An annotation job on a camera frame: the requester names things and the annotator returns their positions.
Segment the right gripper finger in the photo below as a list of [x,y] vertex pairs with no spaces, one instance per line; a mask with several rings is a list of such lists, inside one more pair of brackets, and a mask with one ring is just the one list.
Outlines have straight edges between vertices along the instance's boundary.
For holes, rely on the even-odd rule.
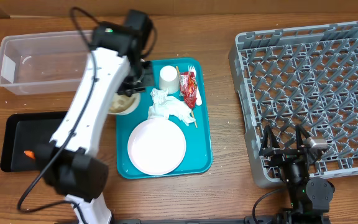
[[261,151],[267,151],[267,150],[273,150],[273,149],[279,149],[280,145],[277,141],[276,136],[274,135],[272,128],[270,125],[266,125],[264,127],[264,133],[263,138],[261,141]]
[[297,149],[301,149],[301,148],[309,149],[311,147],[311,143],[310,143],[311,136],[302,125],[297,124],[295,126],[295,134],[296,134]]

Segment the white bowl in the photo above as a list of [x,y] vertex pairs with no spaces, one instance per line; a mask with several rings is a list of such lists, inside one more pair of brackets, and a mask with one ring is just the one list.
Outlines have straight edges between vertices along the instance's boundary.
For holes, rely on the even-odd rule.
[[113,115],[127,115],[132,113],[139,105],[141,99],[140,93],[134,93],[132,96],[114,95],[109,111]]

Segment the white napkin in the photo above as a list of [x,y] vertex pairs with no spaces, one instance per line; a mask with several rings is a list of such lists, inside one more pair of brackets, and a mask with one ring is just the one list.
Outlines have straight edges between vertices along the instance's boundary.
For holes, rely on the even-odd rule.
[[169,119],[170,115],[173,115],[187,126],[190,123],[194,123],[194,119],[190,114],[191,109],[187,104],[174,96],[168,95],[167,90],[158,90],[154,88],[150,95],[152,97],[153,105],[149,107],[148,119]]

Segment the orange carrot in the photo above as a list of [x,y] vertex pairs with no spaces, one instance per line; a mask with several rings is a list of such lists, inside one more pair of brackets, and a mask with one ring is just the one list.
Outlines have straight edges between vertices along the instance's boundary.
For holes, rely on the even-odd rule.
[[24,151],[24,154],[31,159],[35,159],[35,154],[32,151]]

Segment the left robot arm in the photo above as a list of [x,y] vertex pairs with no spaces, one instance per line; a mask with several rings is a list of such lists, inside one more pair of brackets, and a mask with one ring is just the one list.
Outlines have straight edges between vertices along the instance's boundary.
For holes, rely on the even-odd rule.
[[151,63],[143,62],[149,36],[157,31],[150,19],[123,25],[100,22],[85,39],[88,62],[74,99],[50,142],[34,149],[40,173],[64,196],[79,223],[114,223],[103,196],[109,167],[97,159],[99,140],[116,93],[132,95],[153,85]]

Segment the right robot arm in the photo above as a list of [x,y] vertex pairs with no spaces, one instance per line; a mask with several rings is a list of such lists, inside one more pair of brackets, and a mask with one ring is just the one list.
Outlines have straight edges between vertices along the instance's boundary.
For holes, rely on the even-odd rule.
[[259,219],[255,209],[260,201],[269,195],[288,191],[291,207],[283,208],[274,216],[266,219],[266,223],[329,223],[330,202],[333,199],[334,185],[320,177],[310,176],[310,166],[328,150],[328,143],[323,138],[311,136],[301,125],[295,126],[296,148],[281,149],[271,127],[267,125],[259,154],[268,157],[269,167],[279,168],[279,178],[284,188],[273,190],[261,196],[252,208],[255,223]]

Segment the grey dishwasher rack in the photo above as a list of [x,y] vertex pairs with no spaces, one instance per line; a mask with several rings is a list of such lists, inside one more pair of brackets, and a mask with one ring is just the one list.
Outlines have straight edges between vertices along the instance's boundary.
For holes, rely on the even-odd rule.
[[296,146],[299,124],[327,141],[311,175],[358,175],[358,21],[243,32],[228,59],[259,187],[281,183],[259,154],[265,126],[282,149]]

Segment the white plastic cup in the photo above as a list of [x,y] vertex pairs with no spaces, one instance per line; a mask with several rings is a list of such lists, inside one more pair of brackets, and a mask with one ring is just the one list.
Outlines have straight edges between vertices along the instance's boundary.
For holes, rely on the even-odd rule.
[[166,65],[161,68],[159,73],[159,89],[167,90],[168,94],[174,94],[179,90],[180,77],[175,67]]

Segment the red snack wrapper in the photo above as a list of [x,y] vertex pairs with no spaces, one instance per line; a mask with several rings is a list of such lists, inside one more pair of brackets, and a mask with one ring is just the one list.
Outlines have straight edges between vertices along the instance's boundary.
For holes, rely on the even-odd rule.
[[196,89],[198,85],[193,72],[180,74],[180,94],[190,109],[196,106]]

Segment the teal serving tray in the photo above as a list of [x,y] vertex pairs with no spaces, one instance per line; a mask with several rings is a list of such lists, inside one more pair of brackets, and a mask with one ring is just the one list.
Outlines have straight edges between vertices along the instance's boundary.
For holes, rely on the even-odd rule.
[[[186,154],[181,164],[166,176],[199,174],[206,172],[213,162],[211,146],[211,135],[209,128],[208,109],[203,81],[203,71],[200,63],[193,58],[171,58],[153,60],[152,69],[155,79],[155,87],[158,88],[159,73],[161,68],[166,65],[178,67],[179,71],[186,72],[190,65],[196,70],[196,81],[200,91],[202,104],[193,110],[197,124],[189,124],[180,121],[177,117],[171,116],[169,120],[178,125],[183,131],[186,139]],[[127,115],[116,116],[116,156],[117,171],[126,179],[144,179],[150,176],[139,171],[130,161],[127,144],[131,132],[137,125],[145,121],[148,117],[149,107],[152,106],[150,95],[152,87],[149,86],[140,94],[138,107]]]

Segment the white plastic fork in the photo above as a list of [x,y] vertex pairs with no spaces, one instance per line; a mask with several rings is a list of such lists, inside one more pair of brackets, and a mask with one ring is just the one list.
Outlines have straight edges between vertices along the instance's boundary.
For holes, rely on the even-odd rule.
[[[197,72],[196,72],[196,68],[194,65],[189,65],[188,66],[188,71],[189,72],[193,72],[194,73],[194,76],[195,78],[197,77]],[[196,105],[197,106],[201,106],[202,105],[202,99],[201,99],[201,95],[200,95],[200,91],[199,91],[199,88],[196,89]]]

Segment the white round plate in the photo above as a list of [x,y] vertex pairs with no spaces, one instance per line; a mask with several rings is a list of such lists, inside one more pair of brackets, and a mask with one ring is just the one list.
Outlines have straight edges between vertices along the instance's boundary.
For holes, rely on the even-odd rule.
[[136,169],[158,176],[174,171],[186,154],[183,131],[174,122],[148,119],[137,125],[129,136],[127,153]]

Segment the wooden skewer stick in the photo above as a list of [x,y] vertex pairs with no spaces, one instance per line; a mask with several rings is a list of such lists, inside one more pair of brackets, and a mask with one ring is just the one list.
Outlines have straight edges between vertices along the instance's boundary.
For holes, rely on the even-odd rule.
[[[178,66],[176,66],[175,68],[176,68],[176,70],[177,70],[177,72],[178,72],[178,75],[179,75],[179,77],[180,77],[181,71],[179,70]],[[195,118],[193,109],[191,109],[190,114],[191,114],[191,117],[194,119],[194,124],[195,124],[195,127],[197,128],[198,125],[197,125],[197,121],[196,121],[196,118]]]

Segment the clear plastic bin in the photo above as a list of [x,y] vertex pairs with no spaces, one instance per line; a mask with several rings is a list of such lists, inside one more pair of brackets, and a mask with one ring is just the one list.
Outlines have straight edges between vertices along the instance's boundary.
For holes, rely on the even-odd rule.
[[16,95],[77,91],[87,54],[77,31],[6,36],[0,46],[0,87]]

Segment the black plastic tray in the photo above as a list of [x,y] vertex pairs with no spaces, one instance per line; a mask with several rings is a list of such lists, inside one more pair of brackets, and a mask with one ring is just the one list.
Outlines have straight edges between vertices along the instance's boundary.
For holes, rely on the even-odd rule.
[[33,159],[25,151],[49,142],[57,130],[65,111],[13,114],[6,121],[0,168],[3,172],[36,170]]

